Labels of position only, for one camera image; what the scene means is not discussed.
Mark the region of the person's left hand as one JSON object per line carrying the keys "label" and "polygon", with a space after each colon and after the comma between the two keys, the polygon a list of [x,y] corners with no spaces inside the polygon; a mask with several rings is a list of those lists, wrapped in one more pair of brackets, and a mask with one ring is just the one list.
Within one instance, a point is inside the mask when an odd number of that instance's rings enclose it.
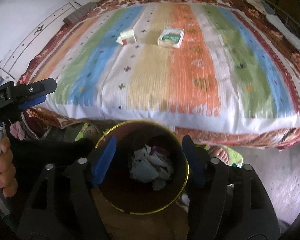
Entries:
{"label": "person's left hand", "polygon": [[10,198],[16,194],[18,183],[15,178],[15,166],[13,165],[13,153],[10,149],[8,137],[3,136],[0,141],[0,190],[4,197]]}

